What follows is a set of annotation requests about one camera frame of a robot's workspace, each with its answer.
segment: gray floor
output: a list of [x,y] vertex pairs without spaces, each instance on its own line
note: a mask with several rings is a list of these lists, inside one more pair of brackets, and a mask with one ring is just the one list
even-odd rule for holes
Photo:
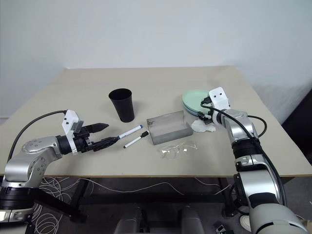
[[[211,191],[216,192],[217,187],[205,186],[196,182],[193,178],[103,178],[96,179],[96,182],[104,184],[107,187],[120,189],[120,190],[131,190],[136,188],[145,187],[151,184],[159,182],[170,182],[179,191],[187,193],[188,191]],[[214,178],[202,178],[202,181],[206,183],[216,182]],[[295,178],[285,185],[288,207],[291,208],[296,214],[305,217],[306,219],[312,219],[312,177]],[[161,185],[149,189],[149,192],[168,192],[171,193],[172,189],[167,185]],[[112,193],[105,189],[96,186],[93,194],[100,193]],[[123,205],[88,205],[82,206],[81,209],[85,214],[88,214],[88,220],[84,224],[72,223],[68,218],[64,217],[61,221],[59,234],[66,233],[93,233],[93,234],[111,234],[120,219],[120,217],[133,206],[139,205],[144,208],[148,213],[149,221],[175,221],[177,219],[177,212],[184,207],[186,204],[123,204]],[[230,219],[224,219],[221,216],[222,204],[212,203],[194,203],[190,204],[198,213],[202,220],[204,230],[207,234],[215,233],[213,224],[217,221],[222,222],[229,230],[234,230],[236,234],[247,234],[239,225],[239,216],[236,215]],[[162,233],[179,233],[177,228],[155,228],[152,231]]]

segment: plastic cup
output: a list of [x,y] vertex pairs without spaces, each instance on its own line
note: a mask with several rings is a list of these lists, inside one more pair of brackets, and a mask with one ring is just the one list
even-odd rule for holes
[[135,113],[132,105],[132,92],[129,89],[115,89],[108,95],[122,122],[128,123],[134,120]]

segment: whiteboard marker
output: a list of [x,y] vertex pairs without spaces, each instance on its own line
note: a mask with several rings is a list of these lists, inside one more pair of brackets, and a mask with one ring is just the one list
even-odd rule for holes
[[123,134],[120,134],[118,137],[119,137],[119,139],[122,139],[123,137],[126,137],[126,136],[130,135],[131,133],[134,133],[137,130],[140,130],[141,128],[143,128],[143,125],[139,125],[139,126],[133,128],[133,129],[123,133]]
[[148,134],[149,134],[149,132],[148,132],[148,131],[145,131],[144,133],[142,133],[141,136],[137,137],[137,138],[134,139],[133,141],[130,141],[128,144],[126,144],[126,145],[124,146],[124,148],[128,148],[130,145],[136,143],[136,142],[137,142],[138,140],[140,140],[141,138],[146,137]]

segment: silver robot arm segment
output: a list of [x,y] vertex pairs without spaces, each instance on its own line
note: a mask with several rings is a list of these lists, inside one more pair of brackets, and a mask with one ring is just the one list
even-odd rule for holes
[[27,142],[5,166],[2,187],[37,188],[48,165],[62,156],[54,136]]
[[[224,112],[238,120],[259,142],[255,127],[246,112],[233,109]],[[249,206],[252,233],[308,234],[296,215],[281,204],[281,188],[263,151],[255,147],[249,136],[231,118],[219,113],[216,119],[228,132],[238,172],[234,176],[240,187],[236,192],[243,193],[246,205]]]

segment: beige tabletop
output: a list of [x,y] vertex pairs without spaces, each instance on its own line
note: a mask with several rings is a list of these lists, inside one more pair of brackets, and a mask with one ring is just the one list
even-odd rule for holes
[[[260,141],[281,176],[312,175],[312,167],[260,100],[244,77],[230,66],[184,68],[125,68],[65,70],[49,85],[34,95],[0,127],[0,174],[4,173],[7,156],[17,133],[32,119],[56,110],[75,110],[84,125],[103,122],[110,126],[93,134],[93,141],[115,137],[142,124],[146,119],[184,110],[182,94],[191,89],[211,90],[223,87],[231,108],[243,110],[266,120],[268,130]],[[108,98],[111,90],[128,88],[133,92],[135,119],[119,120]],[[20,138],[21,145],[31,139],[63,135],[62,114],[33,124]],[[184,110],[189,124],[197,119]],[[263,125],[254,120],[260,133]],[[50,176],[232,176],[236,173],[234,155],[225,129],[192,136],[154,146],[147,136],[127,149],[123,145],[139,136],[142,129],[97,151],[64,155],[51,163]],[[197,150],[174,159],[162,158],[159,149],[168,145],[193,141]]]

